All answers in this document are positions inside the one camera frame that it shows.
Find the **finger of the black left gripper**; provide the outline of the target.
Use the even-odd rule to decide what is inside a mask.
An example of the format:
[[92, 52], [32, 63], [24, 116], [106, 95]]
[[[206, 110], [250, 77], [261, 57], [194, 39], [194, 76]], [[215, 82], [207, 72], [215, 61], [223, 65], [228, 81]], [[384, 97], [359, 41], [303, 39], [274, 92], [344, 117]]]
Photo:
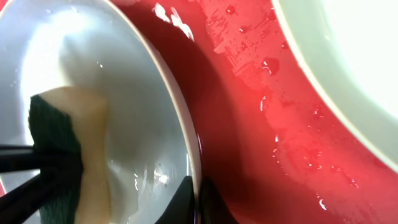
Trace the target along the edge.
[[39, 150], [34, 146], [1, 145], [1, 173], [55, 168], [83, 170], [80, 154], [56, 149]]
[[1, 197], [1, 223], [21, 224], [35, 212], [42, 223], [73, 223], [81, 175], [39, 174]]

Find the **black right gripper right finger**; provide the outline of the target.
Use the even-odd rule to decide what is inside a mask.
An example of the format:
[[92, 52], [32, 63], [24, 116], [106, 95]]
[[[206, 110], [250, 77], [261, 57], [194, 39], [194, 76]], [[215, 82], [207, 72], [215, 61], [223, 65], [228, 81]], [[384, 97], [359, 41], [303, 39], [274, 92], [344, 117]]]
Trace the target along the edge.
[[209, 177], [202, 179], [199, 200], [201, 224], [238, 224]]

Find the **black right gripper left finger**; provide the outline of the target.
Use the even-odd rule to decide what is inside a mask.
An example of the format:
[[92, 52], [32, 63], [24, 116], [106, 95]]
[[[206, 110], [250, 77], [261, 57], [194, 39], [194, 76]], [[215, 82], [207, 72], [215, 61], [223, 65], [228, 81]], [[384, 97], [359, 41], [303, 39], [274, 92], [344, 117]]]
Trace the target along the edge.
[[155, 224], [194, 224], [195, 198], [191, 176], [185, 176]]

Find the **green and yellow sponge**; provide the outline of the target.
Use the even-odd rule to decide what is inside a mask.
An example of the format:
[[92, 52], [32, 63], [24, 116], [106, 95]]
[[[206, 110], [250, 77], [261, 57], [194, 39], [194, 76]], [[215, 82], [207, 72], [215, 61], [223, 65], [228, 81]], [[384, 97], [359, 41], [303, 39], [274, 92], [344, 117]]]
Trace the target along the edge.
[[53, 224], [109, 223], [111, 199], [106, 171], [105, 135], [108, 123], [106, 98], [94, 91], [60, 87], [31, 96], [29, 129], [40, 152], [74, 153], [83, 171], [69, 187], [40, 210], [40, 221]]

